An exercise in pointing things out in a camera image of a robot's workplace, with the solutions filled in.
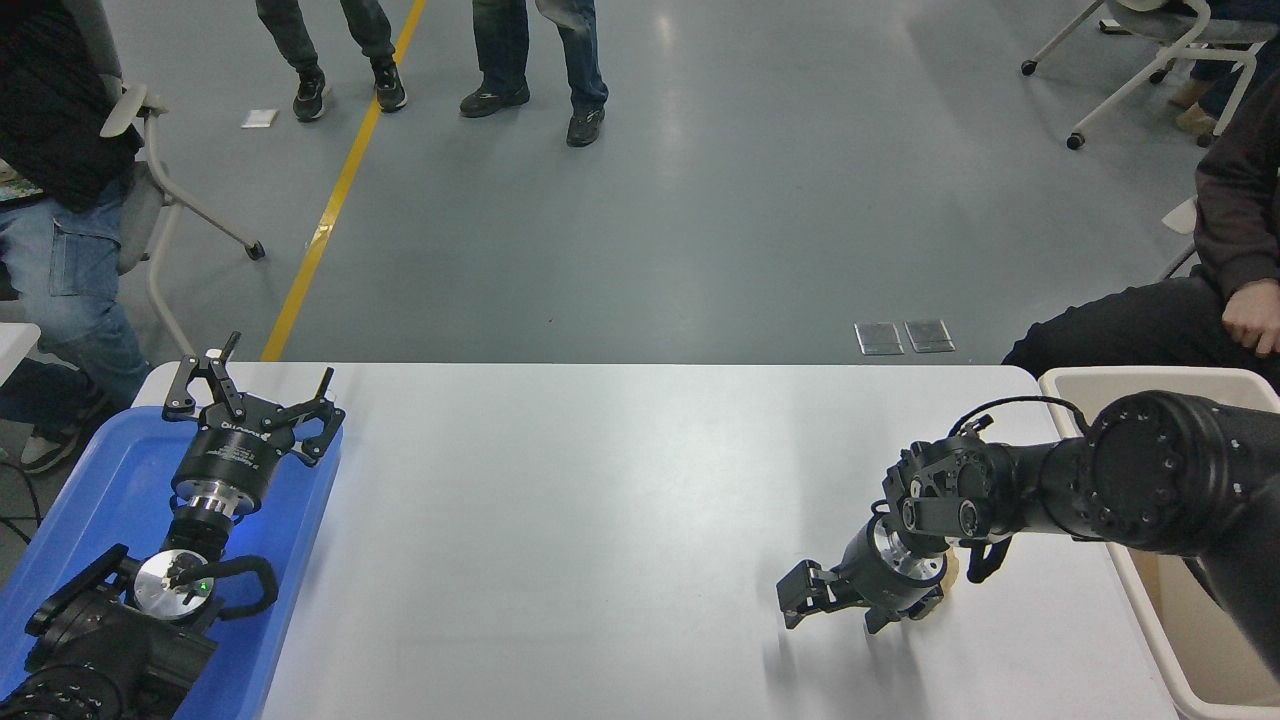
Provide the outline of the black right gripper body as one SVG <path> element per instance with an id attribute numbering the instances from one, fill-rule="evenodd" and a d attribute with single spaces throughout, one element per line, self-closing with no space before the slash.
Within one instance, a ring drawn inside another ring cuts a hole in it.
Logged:
<path id="1" fill-rule="evenodd" d="M 943 552 L 910 550 L 888 518 L 874 518 L 850 541 L 835 569 L 838 593 L 858 593 L 872 607 L 904 612 L 938 588 Z"/>

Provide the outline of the seated person's hand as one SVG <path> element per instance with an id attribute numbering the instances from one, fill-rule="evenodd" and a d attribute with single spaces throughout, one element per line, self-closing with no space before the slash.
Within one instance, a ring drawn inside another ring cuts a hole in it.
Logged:
<path id="1" fill-rule="evenodd" d="M 1233 342 L 1257 357 L 1270 357 L 1279 347 L 1279 282 L 1252 281 L 1228 300 L 1222 325 Z"/>

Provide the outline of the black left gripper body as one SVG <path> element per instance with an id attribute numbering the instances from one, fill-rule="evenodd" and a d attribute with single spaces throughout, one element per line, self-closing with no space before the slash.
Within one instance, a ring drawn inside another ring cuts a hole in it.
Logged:
<path id="1" fill-rule="evenodd" d="M 279 404 L 244 396 L 244 415 L 236 418 L 227 404 L 211 404 L 198 415 L 198 429 L 187 448 L 172 488 L 187 501 L 212 495 L 221 484 L 236 491 L 238 503 L 261 503 L 276 465 L 294 443 L 283 424 Z"/>

